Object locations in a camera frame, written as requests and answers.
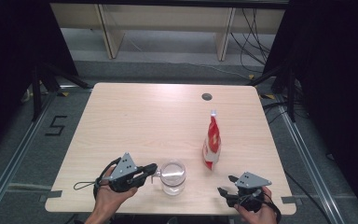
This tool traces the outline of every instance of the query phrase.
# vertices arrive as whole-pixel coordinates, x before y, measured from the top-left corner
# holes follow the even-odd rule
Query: hand
[[[112,174],[114,169],[114,167],[109,168],[104,176]],[[116,213],[121,204],[132,197],[137,190],[137,188],[132,188],[126,192],[117,193],[112,191],[107,185],[100,186],[95,199],[94,210],[85,224],[101,224],[109,220],[109,218]]]
[[[267,187],[262,187],[263,191],[269,196],[266,197],[266,202],[270,203],[271,190]],[[250,224],[276,224],[275,212],[266,204],[262,204],[258,212],[249,212],[244,207],[238,204],[234,205],[235,209],[240,213],[242,221],[247,221]]]

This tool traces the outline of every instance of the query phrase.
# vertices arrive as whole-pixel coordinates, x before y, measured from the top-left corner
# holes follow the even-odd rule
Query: metal rail
[[[2,198],[4,197],[7,187],[10,184],[10,181],[12,180],[14,174],[16,174],[17,170],[19,169],[28,148],[32,144],[34,137],[36,136],[36,133],[46,116],[48,107],[55,99],[55,96],[56,96],[55,92],[50,93],[48,95],[46,101],[44,102],[44,105],[42,106],[42,111],[39,117],[35,121],[31,122],[31,125],[28,128],[27,133],[22,138],[20,145],[17,147],[16,152],[14,153],[10,162],[8,163],[5,171],[2,173],[0,177],[0,202],[2,201]]]
[[[278,102],[283,102],[283,98],[280,95],[277,95],[276,98]],[[289,116],[284,113],[285,110],[282,106],[280,106],[280,110],[282,112],[283,120],[287,126],[287,129],[289,130],[290,135],[292,135],[292,138],[295,141],[298,153],[302,161],[304,162],[308,174],[310,175],[310,180],[312,181],[313,186],[315,187],[316,192],[318,193],[319,198],[322,201],[322,205],[324,206],[324,210],[326,211],[327,216],[332,223],[344,224],[345,221],[338,210],[336,200],[333,198],[330,190],[324,182],[324,179],[322,178],[318,167],[316,166],[312,156],[310,155],[310,152],[308,151],[308,148],[301,136],[300,131],[298,130],[296,124],[291,121]]]

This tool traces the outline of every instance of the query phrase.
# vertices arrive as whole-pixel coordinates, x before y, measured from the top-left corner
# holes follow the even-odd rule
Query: handheld controller
[[[106,171],[114,164],[116,167],[112,174],[104,176]],[[155,163],[136,166],[130,153],[126,152],[122,158],[119,157],[110,162],[95,180],[94,197],[97,196],[98,188],[104,185],[109,185],[110,189],[115,192],[125,192],[133,187],[140,188],[144,185],[147,177],[156,172],[157,168]]]

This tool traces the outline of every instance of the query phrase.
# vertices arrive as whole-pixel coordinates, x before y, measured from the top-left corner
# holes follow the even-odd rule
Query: table hole
[[[205,101],[210,101],[210,100],[212,100],[212,95],[210,93],[203,93],[202,99]]]

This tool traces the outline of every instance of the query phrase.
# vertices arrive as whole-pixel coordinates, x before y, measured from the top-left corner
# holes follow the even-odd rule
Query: gray floor
[[[244,85],[248,82],[248,75],[259,75],[241,67],[240,50],[232,39],[228,44],[226,60],[218,62],[213,34],[127,32],[117,58],[109,60],[100,31],[62,31],[81,78],[90,84],[99,81],[125,81]],[[241,34],[236,37],[243,43]],[[262,35],[260,38],[265,46],[270,47],[274,36]],[[262,59],[259,50],[249,50]],[[248,56],[243,55],[242,63],[248,69],[262,70],[262,64]],[[258,85],[259,93],[270,93],[272,81]],[[73,85],[64,79],[60,79],[60,82],[63,86]],[[73,215],[49,213],[45,210],[43,201],[54,183],[76,125],[90,97],[90,91],[79,88],[67,88],[65,91],[69,91],[67,97],[53,96],[53,101],[0,202],[0,223],[65,223]],[[262,99],[261,102],[267,105],[275,103],[276,100]],[[32,101],[25,102],[8,125],[0,144],[0,177],[31,125],[32,113]],[[274,107],[266,117],[271,122],[270,129],[283,168],[319,203],[317,191],[281,113],[278,107]],[[65,126],[62,134],[46,136],[46,133],[57,132],[49,127],[56,116],[66,116],[65,119],[57,120]],[[296,105],[296,126],[326,186],[332,192],[345,223],[358,223],[358,201],[336,164],[325,157],[328,150],[301,105]],[[288,182],[298,202],[297,212],[293,216],[284,216],[281,223],[327,223],[303,190],[289,178]],[[87,215],[79,214],[78,217],[84,220]],[[241,223],[239,217],[233,218],[235,223]],[[205,220],[209,219],[194,222],[207,223]]]

